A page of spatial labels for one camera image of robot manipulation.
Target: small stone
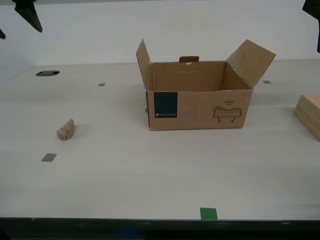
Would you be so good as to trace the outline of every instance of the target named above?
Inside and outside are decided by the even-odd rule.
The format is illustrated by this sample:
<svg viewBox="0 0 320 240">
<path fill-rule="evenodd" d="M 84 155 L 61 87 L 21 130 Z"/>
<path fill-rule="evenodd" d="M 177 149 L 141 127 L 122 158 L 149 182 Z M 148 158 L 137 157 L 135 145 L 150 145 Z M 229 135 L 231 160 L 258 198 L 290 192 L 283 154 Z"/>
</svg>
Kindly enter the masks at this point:
<svg viewBox="0 0 320 240">
<path fill-rule="evenodd" d="M 70 119 L 56 131 L 56 134 L 61 140 L 69 140 L 74 135 L 74 129 L 75 122 L 73 119 Z"/>
</svg>

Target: square tape marker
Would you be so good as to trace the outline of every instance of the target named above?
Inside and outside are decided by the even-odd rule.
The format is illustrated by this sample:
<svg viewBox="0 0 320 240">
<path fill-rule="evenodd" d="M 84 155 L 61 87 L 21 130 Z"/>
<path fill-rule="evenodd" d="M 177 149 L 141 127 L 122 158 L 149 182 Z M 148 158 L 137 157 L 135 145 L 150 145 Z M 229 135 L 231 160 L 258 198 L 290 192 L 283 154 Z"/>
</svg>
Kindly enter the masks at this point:
<svg viewBox="0 0 320 240">
<path fill-rule="evenodd" d="M 44 158 L 42 158 L 41 162 L 52 162 L 57 154 L 54 153 L 47 153 Z"/>
</svg>

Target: table surface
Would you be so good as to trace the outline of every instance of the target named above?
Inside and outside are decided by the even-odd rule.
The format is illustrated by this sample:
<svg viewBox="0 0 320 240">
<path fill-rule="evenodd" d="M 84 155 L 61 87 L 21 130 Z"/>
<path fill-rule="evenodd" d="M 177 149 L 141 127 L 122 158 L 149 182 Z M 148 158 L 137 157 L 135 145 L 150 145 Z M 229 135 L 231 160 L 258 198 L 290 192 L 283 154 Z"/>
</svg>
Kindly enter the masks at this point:
<svg viewBox="0 0 320 240">
<path fill-rule="evenodd" d="M 0 89 L 0 217 L 320 220 L 301 94 L 320 94 L 320 60 L 276 60 L 242 129 L 151 131 L 136 63 L 36 66 Z"/>
</svg>

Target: cardboard box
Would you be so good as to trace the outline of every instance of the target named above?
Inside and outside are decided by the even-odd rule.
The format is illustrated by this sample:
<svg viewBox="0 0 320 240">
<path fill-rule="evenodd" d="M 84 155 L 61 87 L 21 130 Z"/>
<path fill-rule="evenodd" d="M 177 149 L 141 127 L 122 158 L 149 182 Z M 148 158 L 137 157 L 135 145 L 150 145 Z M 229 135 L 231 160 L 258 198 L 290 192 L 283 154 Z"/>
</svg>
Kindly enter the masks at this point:
<svg viewBox="0 0 320 240">
<path fill-rule="evenodd" d="M 245 123 L 254 86 L 275 58 L 246 40 L 226 61 L 152 63 L 142 39 L 136 52 L 151 130 L 238 129 Z"/>
</svg>

